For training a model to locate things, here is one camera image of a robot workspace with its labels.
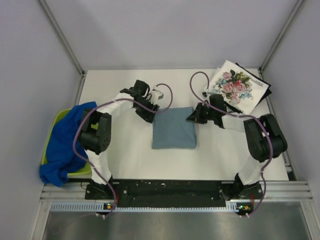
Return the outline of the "grey-blue t shirt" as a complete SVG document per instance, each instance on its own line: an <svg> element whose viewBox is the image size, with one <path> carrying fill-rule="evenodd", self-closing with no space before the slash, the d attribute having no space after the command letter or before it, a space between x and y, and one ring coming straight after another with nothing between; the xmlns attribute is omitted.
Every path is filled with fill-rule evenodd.
<svg viewBox="0 0 320 240"><path fill-rule="evenodd" d="M194 123L188 122L194 108L170 108L156 114L152 123L152 149L195 149L197 133Z"/></svg>

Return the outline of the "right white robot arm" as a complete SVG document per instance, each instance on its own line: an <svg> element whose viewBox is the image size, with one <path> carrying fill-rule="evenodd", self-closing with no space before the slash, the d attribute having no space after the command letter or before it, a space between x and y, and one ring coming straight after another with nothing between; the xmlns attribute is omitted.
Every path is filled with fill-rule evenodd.
<svg viewBox="0 0 320 240"><path fill-rule="evenodd" d="M213 94L209 100L198 103L186 118L194 124L213 121L221 129L235 130L245 134L249 157L243 168L235 175L232 186L221 189L225 200L244 199L255 195L261 189L265 168L272 159L279 157L288 148L288 143L274 115L268 113L259 118L236 112L227 112L220 94Z"/></svg>

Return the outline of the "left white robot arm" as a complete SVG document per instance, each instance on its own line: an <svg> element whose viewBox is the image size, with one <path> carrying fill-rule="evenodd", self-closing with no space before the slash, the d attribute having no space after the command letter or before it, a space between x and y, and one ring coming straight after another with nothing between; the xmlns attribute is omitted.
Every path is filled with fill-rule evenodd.
<svg viewBox="0 0 320 240"><path fill-rule="evenodd" d="M98 184L96 192L102 198L109 198L114 187L108 181L112 174L107 159L107 148L111 143L112 123L127 110L135 113L145 122L152 123L160 106L158 101L164 94L155 86L137 80L133 87L119 91L110 104L98 108L86 119L78 136L90 162L93 182Z"/></svg>

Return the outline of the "green plastic tray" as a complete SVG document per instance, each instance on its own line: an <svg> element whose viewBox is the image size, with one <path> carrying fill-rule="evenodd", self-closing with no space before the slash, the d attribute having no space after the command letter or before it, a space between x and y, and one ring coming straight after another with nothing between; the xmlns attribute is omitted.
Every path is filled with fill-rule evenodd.
<svg viewBox="0 0 320 240"><path fill-rule="evenodd" d="M41 159L41 165L45 165L48 163L48 159L47 159L47 148L48 148L48 145L49 145L49 141L50 141L50 138L52 136L52 132L53 132L53 129L54 129L54 126L61 120L63 119L68 113L69 111L72 110L71 108L67 108L67 109L63 109L61 110L54 118L53 122L52 122L52 125L51 125L51 128L50 128L50 133L47 137L47 140L46 140L46 143L45 143L45 149L44 149L44 152L43 152L43 155L42 155L42 159ZM76 177L76 176L80 176L80 175L87 175L87 174L90 174L92 171L91 171L91 167L88 163L86 163L82 168L78 169L77 171L72 171L68 174L69 177Z"/></svg>

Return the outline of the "royal blue t shirt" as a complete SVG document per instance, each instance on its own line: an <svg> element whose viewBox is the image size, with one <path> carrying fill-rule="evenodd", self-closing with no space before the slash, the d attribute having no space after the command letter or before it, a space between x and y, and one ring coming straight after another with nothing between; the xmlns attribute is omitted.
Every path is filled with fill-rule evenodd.
<svg viewBox="0 0 320 240"><path fill-rule="evenodd" d="M39 176L44 184L62 187L68 182L68 174L84 167L87 163L73 150L73 141L82 121L84 110L97 106L94 101L76 105L53 128L47 146L47 164L39 167Z"/></svg>

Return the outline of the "left aluminium frame post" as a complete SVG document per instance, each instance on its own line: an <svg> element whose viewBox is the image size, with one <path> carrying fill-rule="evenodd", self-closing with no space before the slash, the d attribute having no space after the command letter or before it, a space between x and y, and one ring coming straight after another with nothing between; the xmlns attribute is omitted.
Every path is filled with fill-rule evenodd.
<svg viewBox="0 0 320 240"><path fill-rule="evenodd" d="M61 27L59 26L53 12L51 11L48 3L46 0L37 0L37 3L41 7L45 17L49 21L49 24L51 25L54 34L56 35L59 43L61 44L63 50L65 51L67 57L69 58L72 65L75 67L76 71L79 73L80 76L84 75L84 70L81 67L78 59L76 58L76 55L74 54L67 38L65 37Z"/></svg>

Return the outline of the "aluminium frame post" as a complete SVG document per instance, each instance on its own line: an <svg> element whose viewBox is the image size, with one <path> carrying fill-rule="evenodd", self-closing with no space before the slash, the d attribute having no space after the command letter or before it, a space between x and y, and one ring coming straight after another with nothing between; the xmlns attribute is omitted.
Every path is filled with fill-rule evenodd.
<svg viewBox="0 0 320 240"><path fill-rule="evenodd" d="M65 37L61 27L59 26L53 12L51 11L48 3L46 0L37 0L37 3L41 7L45 17L49 21L49 24L51 25L54 34L56 35L59 43L61 44L63 50L65 51L67 57L69 58L72 65L75 67L76 71L79 73L80 76L84 75L84 70L81 67L78 59L76 58L76 55L74 54L67 38Z"/></svg>
<svg viewBox="0 0 320 240"><path fill-rule="evenodd" d="M276 54L278 48L280 47L282 41L284 40L284 38L286 37L288 31L290 30L291 26L293 25L293 23L295 22L296 18L298 17L298 15L300 14L300 12L302 11L304 5L306 4L306 0L297 0L292 11L290 12L290 14L288 15L286 21L284 22L283 26L280 29L280 32L278 33L275 41L273 42L271 48L269 49L266 57L264 58L261 66L259 67L259 71L261 73L263 73L269 63L271 62L273 56Z"/></svg>

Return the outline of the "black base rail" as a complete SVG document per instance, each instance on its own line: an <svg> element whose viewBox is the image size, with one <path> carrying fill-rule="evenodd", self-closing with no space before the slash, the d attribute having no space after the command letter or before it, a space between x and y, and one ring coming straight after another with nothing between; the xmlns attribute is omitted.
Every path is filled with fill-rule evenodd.
<svg viewBox="0 0 320 240"><path fill-rule="evenodd" d="M226 201L221 189L234 181L218 180L151 180L113 179L110 185L90 181L86 187L87 200L116 200L118 207L222 207ZM252 203L262 196L262 187L245 200Z"/></svg>

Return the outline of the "right aluminium frame post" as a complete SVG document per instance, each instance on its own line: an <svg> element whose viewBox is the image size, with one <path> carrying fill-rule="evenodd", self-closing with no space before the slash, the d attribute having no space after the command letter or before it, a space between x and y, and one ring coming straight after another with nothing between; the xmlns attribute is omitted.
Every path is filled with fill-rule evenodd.
<svg viewBox="0 0 320 240"><path fill-rule="evenodd" d="M273 42L271 48L269 49L266 57L264 58L261 66L259 67L259 71L261 73L263 73L269 63L271 62L273 56L276 54L278 48L280 47L282 41L284 40L284 38L286 37L288 31L290 30L291 26L293 25L293 23L295 22L296 18L298 17L298 15L300 14L300 12L302 11L304 5L306 4L306 0L297 0L292 11L290 12L290 14L288 15L286 21L284 22L283 26L280 29L280 32L278 33L275 41Z"/></svg>

